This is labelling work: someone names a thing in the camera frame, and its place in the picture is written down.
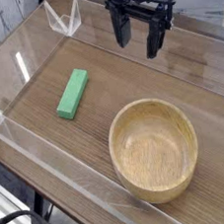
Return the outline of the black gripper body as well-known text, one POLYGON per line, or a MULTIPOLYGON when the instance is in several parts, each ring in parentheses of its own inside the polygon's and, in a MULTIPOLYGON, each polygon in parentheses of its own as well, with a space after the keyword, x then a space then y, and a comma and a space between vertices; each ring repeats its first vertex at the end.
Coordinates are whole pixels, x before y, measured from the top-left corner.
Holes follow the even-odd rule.
POLYGON ((156 14, 165 21, 165 28, 169 30, 173 20, 173 6, 175 0, 107 0, 106 7, 110 10, 113 21, 120 24, 130 16, 149 22, 156 14))

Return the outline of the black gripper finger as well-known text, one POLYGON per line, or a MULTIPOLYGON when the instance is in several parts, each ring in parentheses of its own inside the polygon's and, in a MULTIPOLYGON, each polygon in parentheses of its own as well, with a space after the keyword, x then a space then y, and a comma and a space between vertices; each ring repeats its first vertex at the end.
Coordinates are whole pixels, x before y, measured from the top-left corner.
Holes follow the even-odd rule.
POLYGON ((149 33, 147 37, 147 58, 155 58, 165 37, 164 23, 159 19, 152 19, 149 23, 149 33))
POLYGON ((122 7, 115 4, 109 4, 109 7, 115 39, 119 46, 125 48, 131 39, 129 16, 122 7))

